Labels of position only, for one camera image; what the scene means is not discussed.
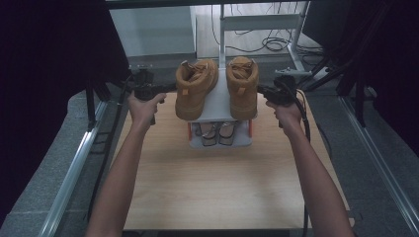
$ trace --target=metal bar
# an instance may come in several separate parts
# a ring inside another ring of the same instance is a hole
[[[87,130],[90,131],[93,129],[96,122],[95,99],[94,99],[93,85],[92,85],[91,79],[86,81],[86,101],[87,101],[87,116],[89,118]]]
[[[225,31],[296,29],[299,14],[234,16],[224,18]]]
[[[132,9],[132,8],[151,8],[151,7],[178,7],[178,6],[199,6],[199,5],[218,5],[218,4],[243,4],[243,3],[270,3],[272,1],[262,0],[108,0],[97,3],[73,3],[72,6],[106,6],[108,9]],[[297,2],[297,0],[277,1],[277,2]]]
[[[220,6],[220,16],[219,16],[219,61],[218,68],[225,68],[225,17],[224,17],[224,5]]]
[[[365,66],[361,66],[358,69],[357,73],[357,85],[355,90],[355,117],[358,119],[358,122],[362,127],[366,126],[364,122],[364,100],[365,100],[365,87],[366,87],[366,77],[365,77]]]
[[[293,32],[293,42],[291,43],[291,50],[293,52],[296,51],[296,45],[298,44],[299,35],[302,31],[302,26],[304,25],[305,16],[307,14],[309,2],[304,2],[304,7],[302,8],[302,11],[299,13],[299,19],[298,19],[298,25]]]
[[[293,60],[293,65],[295,66],[295,69],[298,71],[305,71],[304,66],[302,66],[301,60],[299,59],[298,54],[296,54],[296,45],[298,44],[299,35],[302,31],[302,26],[304,25],[305,15],[308,10],[309,2],[304,2],[304,7],[302,8],[302,11],[299,13],[299,20],[298,20],[298,26],[293,31],[293,41],[291,44],[288,44],[287,48],[289,50],[291,59]]]
[[[305,71],[304,66],[301,63],[301,59],[299,59],[298,54],[296,54],[296,51],[292,50],[292,45],[288,44],[287,48],[289,50],[291,59],[293,60],[293,65],[295,66],[295,69],[298,71]]]
[[[99,129],[100,120],[103,117],[107,103],[100,102],[96,110],[96,118],[98,119],[95,126],[91,131],[86,131],[80,146],[77,149],[74,159],[71,162],[70,168],[62,182],[61,188],[55,197],[55,200],[49,210],[48,216],[43,223],[39,237],[54,236],[56,228],[62,218],[65,208],[67,207],[68,201],[71,198],[74,187],[80,176],[80,172],[83,169],[84,162],[87,155],[89,154],[90,148],[92,147],[93,141],[95,140],[96,134]]]
[[[371,160],[373,161],[376,169],[381,176],[382,181],[386,185],[388,191],[390,192],[394,202],[399,208],[401,214],[404,217],[407,225],[409,226],[413,236],[419,237],[419,214],[416,210],[414,204],[410,200],[409,196],[406,194],[404,189],[398,184],[391,170],[389,169],[387,163],[383,159],[381,153],[379,152],[376,144],[371,138],[365,127],[361,127],[357,118],[354,116],[354,109],[351,106],[351,103],[348,99],[339,97],[339,100],[346,111],[346,114],[351,121],[352,126],[355,131],[363,141]]]
[[[327,73],[327,75],[325,75],[324,77],[322,77],[320,80],[312,83],[311,85],[309,85],[304,92],[311,92],[314,91],[315,89],[317,89],[318,87],[326,84],[327,82],[333,80],[334,78],[336,78],[337,76],[341,75],[342,73],[344,73],[345,71],[347,71],[347,69],[349,68],[349,66],[351,66],[352,60],[345,63],[344,65],[334,69],[333,71]]]

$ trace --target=wooden tabletop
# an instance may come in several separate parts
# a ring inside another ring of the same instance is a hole
[[[188,123],[176,117],[175,101],[175,93],[167,94],[144,140],[125,229],[302,228],[290,143],[266,99],[259,94],[253,143],[217,149],[190,147]],[[307,116],[311,144],[349,209],[308,105]],[[117,153],[130,125],[128,114]]]

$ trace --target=white wall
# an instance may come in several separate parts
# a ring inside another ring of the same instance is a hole
[[[194,7],[111,10],[126,57],[194,53]]]

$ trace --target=metal rail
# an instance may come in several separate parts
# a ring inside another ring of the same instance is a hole
[[[352,126],[364,143],[371,160],[373,161],[379,175],[381,176],[382,181],[386,185],[407,225],[412,231],[413,236],[419,237],[419,214],[414,204],[404,189],[398,184],[396,178],[389,169],[387,163],[379,152],[367,129],[362,127],[359,124],[357,118],[354,116],[354,108],[348,101],[349,99],[340,97],[339,100],[345,109]]]
[[[55,197],[45,222],[43,223],[41,232],[38,235],[39,237],[54,236],[62,215],[67,207],[68,201],[71,198],[81,170],[83,169],[86,157],[89,154],[90,148],[92,147],[93,141],[98,133],[99,125],[107,105],[108,104],[106,102],[99,103],[98,108],[96,109],[96,124],[91,131],[86,131],[84,134],[79,148],[74,155],[74,159],[71,162],[70,168],[68,169],[64,181],[62,182],[61,188]]]

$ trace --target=boot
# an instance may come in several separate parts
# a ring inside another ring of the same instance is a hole
[[[228,63],[226,71],[231,116],[237,120],[253,119],[257,114],[258,64],[237,56]]]
[[[204,59],[195,65],[182,62],[176,70],[176,116],[183,120],[196,120],[204,109],[206,95],[218,81],[218,67],[211,59]]]

